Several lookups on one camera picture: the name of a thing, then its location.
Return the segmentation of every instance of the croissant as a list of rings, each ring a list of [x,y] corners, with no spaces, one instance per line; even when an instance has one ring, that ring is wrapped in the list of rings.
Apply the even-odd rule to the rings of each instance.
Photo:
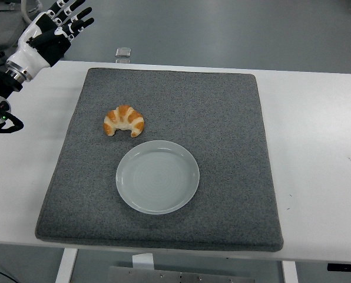
[[[137,137],[143,129],[143,116],[129,105],[120,105],[105,116],[104,131],[108,136],[116,130],[131,130],[131,137]]]

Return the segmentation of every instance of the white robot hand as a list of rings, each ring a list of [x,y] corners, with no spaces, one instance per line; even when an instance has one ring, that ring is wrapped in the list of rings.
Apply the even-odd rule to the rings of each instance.
[[[55,65],[71,41],[94,22],[93,18],[82,20],[92,11],[90,7],[72,16],[85,0],[76,0],[66,7],[68,1],[57,0],[47,12],[40,13],[18,40],[18,49],[8,58],[6,67],[19,83],[31,81],[41,69]]]

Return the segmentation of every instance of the white plate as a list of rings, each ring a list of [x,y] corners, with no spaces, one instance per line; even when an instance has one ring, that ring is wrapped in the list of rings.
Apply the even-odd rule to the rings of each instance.
[[[135,146],[122,158],[115,181],[119,194],[132,208],[147,214],[166,214],[194,196],[199,168],[182,146],[153,140]]]

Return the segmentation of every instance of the plate rim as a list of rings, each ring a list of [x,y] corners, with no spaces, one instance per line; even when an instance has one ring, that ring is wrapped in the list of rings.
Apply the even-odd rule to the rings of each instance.
[[[121,187],[121,182],[120,182],[120,179],[118,177],[118,175],[121,175],[120,172],[122,172],[122,163],[125,161],[125,160],[130,160],[132,157],[136,156],[135,155],[132,155],[133,152],[137,151],[138,150],[138,147],[142,147],[144,145],[147,145],[149,143],[154,143],[154,142],[160,142],[160,143],[165,143],[165,144],[172,144],[173,146],[175,147],[178,147],[180,148],[181,150],[185,151],[185,153],[191,158],[191,161],[195,164],[196,166],[196,172],[197,173],[197,182],[196,182],[196,187],[194,190],[194,192],[191,194],[191,196],[189,198],[186,198],[184,199],[182,202],[180,202],[179,204],[173,206],[172,208],[168,208],[168,209],[165,209],[165,210],[147,210],[147,209],[143,209],[135,204],[133,204],[132,202],[130,202],[129,200],[127,200],[121,193],[120,191],[120,187]],[[198,190],[198,187],[199,187],[199,182],[200,182],[200,170],[199,170],[199,165],[195,159],[195,157],[186,149],[184,148],[183,146],[181,146],[180,144],[178,143],[175,143],[173,141],[168,141],[168,140],[149,140],[149,141],[145,141],[144,143],[140,143],[138,144],[137,146],[133,147],[132,149],[130,149],[128,152],[126,152],[126,154],[123,156],[123,158],[121,159],[121,161],[119,162],[118,164],[118,167],[117,167],[117,171],[115,173],[115,185],[117,187],[117,190],[118,190],[118,193],[121,197],[121,199],[131,208],[135,209],[136,211],[139,211],[139,212],[142,212],[142,213],[145,213],[145,214],[149,214],[149,215],[163,215],[163,214],[168,214],[168,213],[171,213],[171,212],[174,212],[174,211],[177,211],[179,210],[180,208],[182,208],[183,206],[185,206],[186,204],[188,204],[188,202],[194,197],[194,195],[196,194],[196,191]]]

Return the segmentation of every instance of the robot finger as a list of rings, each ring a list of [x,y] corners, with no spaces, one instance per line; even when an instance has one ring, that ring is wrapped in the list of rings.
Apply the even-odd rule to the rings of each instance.
[[[53,21],[60,27],[64,24],[64,21],[72,14],[74,10],[76,10],[79,6],[81,6],[85,0],[76,0],[69,7],[62,10]]]
[[[52,6],[50,7],[49,10],[47,10],[46,14],[51,18],[54,19],[57,13],[59,13],[60,10],[62,10],[65,6],[65,4],[69,0],[57,0]]]
[[[75,37],[79,35],[80,32],[84,30],[84,28],[93,24],[93,22],[94,22],[94,18],[90,18],[90,19],[87,19],[85,22],[83,22],[82,25],[74,25],[74,23],[68,24],[68,26],[70,27],[70,30],[72,31],[72,33],[68,36],[68,40],[72,41]]]
[[[90,12],[92,11],[91,7],[88,7],[87,9],[81,11],[79,14],[77,14],[76,16],[73,16],[72,18],[70,18],[67,22],[65,22],[66,25],[77,21],[78,19],[83,19],[83,17],[85,17],[86,15],[88,15]]]

